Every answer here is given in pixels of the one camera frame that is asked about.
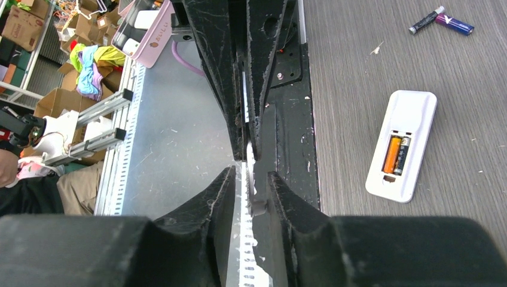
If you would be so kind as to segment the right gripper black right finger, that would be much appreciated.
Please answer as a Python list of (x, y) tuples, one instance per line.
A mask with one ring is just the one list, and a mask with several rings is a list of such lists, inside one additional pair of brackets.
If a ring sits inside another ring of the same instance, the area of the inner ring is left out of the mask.
[(267, 179), (275, 286), (505, 286), (506, 262), (477, 222), (327, 216)]

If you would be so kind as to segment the white remote control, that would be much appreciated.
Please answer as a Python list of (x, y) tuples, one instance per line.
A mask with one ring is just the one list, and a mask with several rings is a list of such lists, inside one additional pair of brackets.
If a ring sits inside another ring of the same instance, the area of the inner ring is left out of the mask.
[(365, 188), (398, 203), (411, 201), (437, 106), (429, 91), (390, 96)]

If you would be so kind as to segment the person hand at edge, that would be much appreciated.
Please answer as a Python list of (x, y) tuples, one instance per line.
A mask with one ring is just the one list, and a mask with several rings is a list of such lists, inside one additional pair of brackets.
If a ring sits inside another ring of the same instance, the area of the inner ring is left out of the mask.
[(11, 185), (17, 179), (18, 156), (1, 150), (1, 187)]

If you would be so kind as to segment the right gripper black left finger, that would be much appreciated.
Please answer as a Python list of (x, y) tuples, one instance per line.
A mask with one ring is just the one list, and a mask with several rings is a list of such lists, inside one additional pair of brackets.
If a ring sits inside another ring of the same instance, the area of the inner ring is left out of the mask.
[(1, 219), (2, 286), (224, 286), (236, 169), (151, 220), (16, 215)]

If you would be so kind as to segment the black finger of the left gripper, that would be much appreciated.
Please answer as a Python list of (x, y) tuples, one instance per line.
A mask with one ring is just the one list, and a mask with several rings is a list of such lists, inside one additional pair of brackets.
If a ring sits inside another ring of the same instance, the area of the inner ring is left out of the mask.
[(246, 86), (250, 141), (256, 160), (262, 156), (262, 116), (286, 6), (286, 1), (246, 2)]
[(228, 1), (183, 1), (202, 67), (221, 107), (236, 161), (244, 160), (240, 78)]

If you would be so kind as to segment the white remote battery cover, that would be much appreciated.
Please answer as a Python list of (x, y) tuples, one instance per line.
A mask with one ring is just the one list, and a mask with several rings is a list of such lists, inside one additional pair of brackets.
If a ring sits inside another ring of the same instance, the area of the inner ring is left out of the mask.
[(246, 124), (246, 180), (247, 180), (247, 191), (248, 191), (248, 209), (249, 213), (252, 217), (262, 215), (266, 212), (267, 202), (265, 200), (258, 200), (255, 197), (256, 189), (255, 189), (255, 173), (254, 173), (254, 165), (255, 165), (255, 156), (254, 149), (251, 139), (251, 134), (249, 131), (249, 124), (251, 123), (251, 117), (249, 115), (249, 107), (247, 100), (247, 81), (246, 81), (246, 72), (242, 72), (242, 84), (243, 84), (243, 105), (245, 108), (244, 118)]

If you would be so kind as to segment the dark small battery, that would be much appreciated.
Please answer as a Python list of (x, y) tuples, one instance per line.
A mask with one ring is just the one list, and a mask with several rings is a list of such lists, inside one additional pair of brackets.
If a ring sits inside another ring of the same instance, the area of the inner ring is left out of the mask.
[(411, 142), (411, 138), (409, 138), (409, 137), (403, 137), (401, 139), (401, 145), (400, 145), (400, 149), (398, 152), (398, 157), (396, 160), (395, 168), (393, 170), (393, 173), (395, 175), (399, 175), (399, 176), (402, 175), (404, 165), (405, 165), (405, 162), (407, 159), (408, 150), (410, 147), (410, 142)]

